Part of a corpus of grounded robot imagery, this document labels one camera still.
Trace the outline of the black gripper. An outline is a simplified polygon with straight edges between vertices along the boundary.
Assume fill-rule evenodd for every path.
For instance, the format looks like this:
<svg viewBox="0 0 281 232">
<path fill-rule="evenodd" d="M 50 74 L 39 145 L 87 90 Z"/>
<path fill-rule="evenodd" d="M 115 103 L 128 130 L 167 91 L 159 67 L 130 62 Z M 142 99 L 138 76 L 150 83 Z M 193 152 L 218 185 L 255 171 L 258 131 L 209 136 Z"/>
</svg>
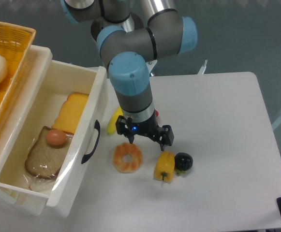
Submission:
<svg viewBox="0 0 281 232">
<path fill-rule="evenodd" d="M 116 121 L 116 129 L 119 135 L 123 135 L 132 144 L 135 135 L 140 135 L 160 144 L 161 151 L 167 146 L 172 146 L 174 134 L 170 125 L 159 127 L 155 113 L 143 122 L 134 122 L 131 117 L 119 116 Z"/>
</svg>

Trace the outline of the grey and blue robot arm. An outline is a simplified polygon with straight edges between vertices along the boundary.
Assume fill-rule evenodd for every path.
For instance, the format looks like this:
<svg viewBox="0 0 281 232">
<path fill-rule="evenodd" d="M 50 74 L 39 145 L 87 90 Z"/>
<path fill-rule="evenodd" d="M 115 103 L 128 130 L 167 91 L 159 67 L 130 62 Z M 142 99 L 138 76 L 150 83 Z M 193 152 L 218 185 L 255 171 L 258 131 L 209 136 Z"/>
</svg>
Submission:
<svg viewBox="0 0 281 232">
<path fill-rule="evenodd" d="M 127 29 L 132 22 L 128 0 L 63 0 L 73 23 L 101 19 L 99 55 L 107 69 L 123 114 L 116 130 L 133 143 L 135 135 L 157 142 L 161 149 L 174 140 L 169 125 L 159 126 L 155 115 L 147 63 L 195 48 L 198 34 L 190 17 L 179 16 L 172 0 L 143 0 L 147 26 Z"/>
</svg>

